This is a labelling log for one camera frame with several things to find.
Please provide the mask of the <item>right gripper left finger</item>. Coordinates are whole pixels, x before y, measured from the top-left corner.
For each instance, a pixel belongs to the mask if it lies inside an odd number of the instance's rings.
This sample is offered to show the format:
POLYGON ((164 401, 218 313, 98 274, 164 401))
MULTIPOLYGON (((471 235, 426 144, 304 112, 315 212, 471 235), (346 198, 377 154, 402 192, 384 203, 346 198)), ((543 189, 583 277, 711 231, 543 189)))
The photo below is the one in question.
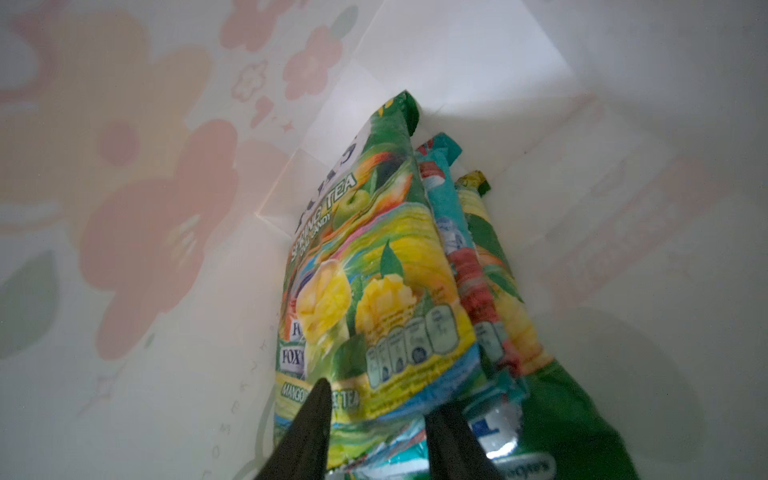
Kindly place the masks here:
POLYGON ((255 479, 324 479, 331 416, 331 384, 319 379, 255 479))

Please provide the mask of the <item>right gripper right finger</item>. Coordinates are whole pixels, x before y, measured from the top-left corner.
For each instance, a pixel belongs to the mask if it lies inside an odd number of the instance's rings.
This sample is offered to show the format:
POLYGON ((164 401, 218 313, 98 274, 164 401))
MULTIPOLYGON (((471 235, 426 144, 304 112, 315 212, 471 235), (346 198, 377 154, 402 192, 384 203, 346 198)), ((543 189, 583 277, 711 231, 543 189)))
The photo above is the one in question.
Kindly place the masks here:
POLYGON ((431 479, 498 479, 504 476, 486 456, 461 409, 446 404, 425 418, 431 479))

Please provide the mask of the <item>white paper bag with flower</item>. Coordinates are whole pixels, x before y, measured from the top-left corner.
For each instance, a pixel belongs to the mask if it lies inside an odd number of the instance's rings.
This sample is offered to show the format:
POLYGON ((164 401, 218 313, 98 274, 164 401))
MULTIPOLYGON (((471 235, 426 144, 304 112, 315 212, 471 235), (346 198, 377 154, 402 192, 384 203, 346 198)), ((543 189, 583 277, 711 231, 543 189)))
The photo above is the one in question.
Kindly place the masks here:
POLYGON ((763 1, 5 1, 1 475, 246 479, 297 227, 402 91, 643 479, 767 475, 763 1))

